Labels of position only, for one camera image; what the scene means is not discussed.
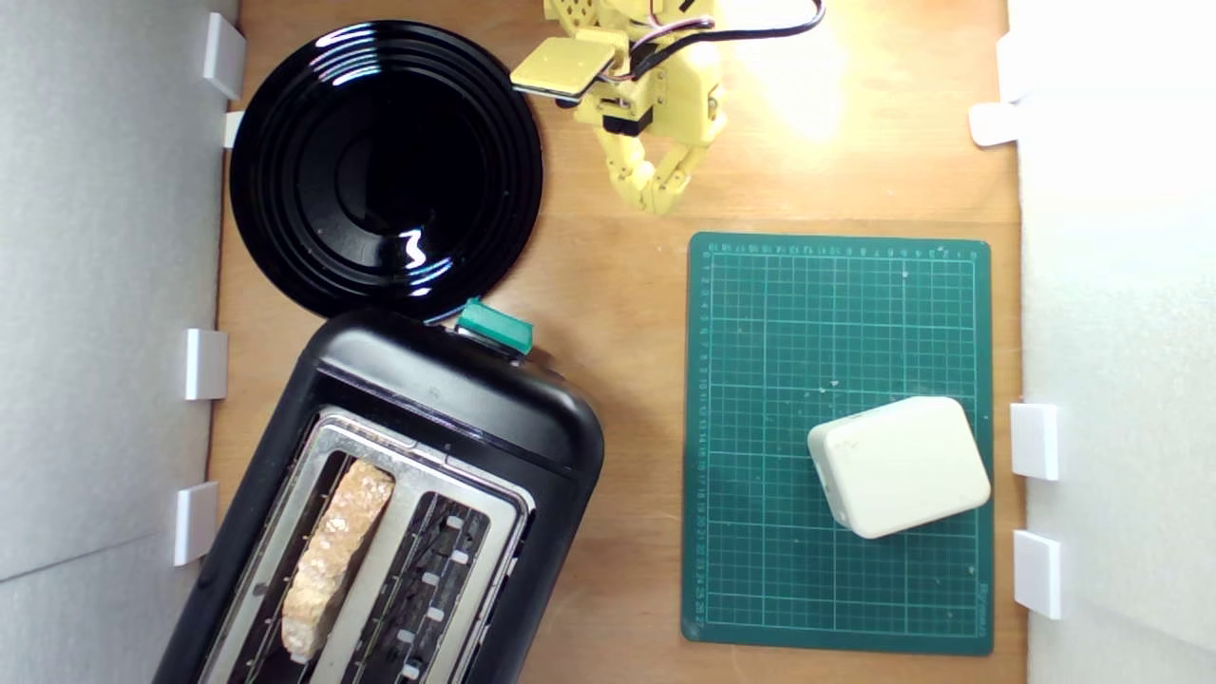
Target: white box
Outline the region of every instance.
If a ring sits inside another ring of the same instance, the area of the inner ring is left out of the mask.
[[[992,494],[967,414],[948,397],[820,425],[807,447],[832,515],[866,539],[981,506]]]

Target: toaster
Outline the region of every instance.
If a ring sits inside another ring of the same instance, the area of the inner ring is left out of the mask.
[[[558,376],[484,330],[376,309],[321,326],[204,560],[157,684],[516,680],[598,477],[603,438]],[[359,499],[368,493],[359,482],[344,484],[356,469],[379,486],[376,500]],[[343,487],[354,487],[345,499]],[[344,543],[343,533],[359,538]],[[310,554],[327,565],[320,578],[305,572]],[[314,622],[303,626],[314,630],[303,649],[287,643],[287,623],[302,619],[291,615],[293,592],[314,599],[294,606]]]

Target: bread slice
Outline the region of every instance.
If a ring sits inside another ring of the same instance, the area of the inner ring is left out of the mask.
[[[356,460],[333,490],[283,599],[283,647],[308,661],[325,645],[351,567],[393,495],[393,478]]]

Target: black wire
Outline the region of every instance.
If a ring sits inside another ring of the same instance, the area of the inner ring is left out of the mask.
[[[783,28],[711,30],[706,33],[694,33],[692,35],[686,35],[676,40],[671,45],[668,45],[666,47],[655,51],[653,55],[638,62],[637,66],[634,67],[631,74],[632,79],[637,80],[642,78],[643,75],[646,75],[646,72],[662,65],[672,55],[694,43],[720,43],[725,40],[758,40],[762,38],[788,38],[790,35],[806,33],[812,28],[820,26],[821,22],[823,22],[823,13],[826,11],[824,1],[826,0],[811,0],[811,2],[815,5],[815,16],[807,19],[805,23],[800,23],[798,26],[790,26]]]

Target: cable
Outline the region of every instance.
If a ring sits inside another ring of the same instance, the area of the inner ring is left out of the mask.
[[[647,33],[642,38],[638,38],[637,41],[634,43],[634,46],[630,49],[630,51],[631,52],[636,51],[642,45],[646,45],[652,40],[658,40],[664,35],[668,35],[669,33],[675,33],[677,30],[686,30],[689,28],[710,29],[714,28],[715,26],[717,24],[714,22],[714,17],[710,16],[689,17],[687,19],[680,19],[679,22],[672,22],[666,26],[655,27],[655,29],[652,30],[651,33]]]
[[[638,62],[637,66],[634,67],[632,73],[629,74],[629,78],[631,78],[632,80],[642,78],[643,75],[646,75],[647,72],[662,65],[663,62],[669,60],[672,55],[694,43],[720,43],[725,40],[758,40],[764,38],[788,38],[790,35],[806,33],[823,22],[823,15],[827,9],[824,4],[826,0],[811,0],[811,2],[815,5],[815,16],[807,19],[805,23],[798,26],[790,26],[784,28],[714,30],[709,33],[694,33],[692,35],[686,35],[683,38],[680,38],[671,45],[668,45],[666,47],[655,51],[653,55]]]

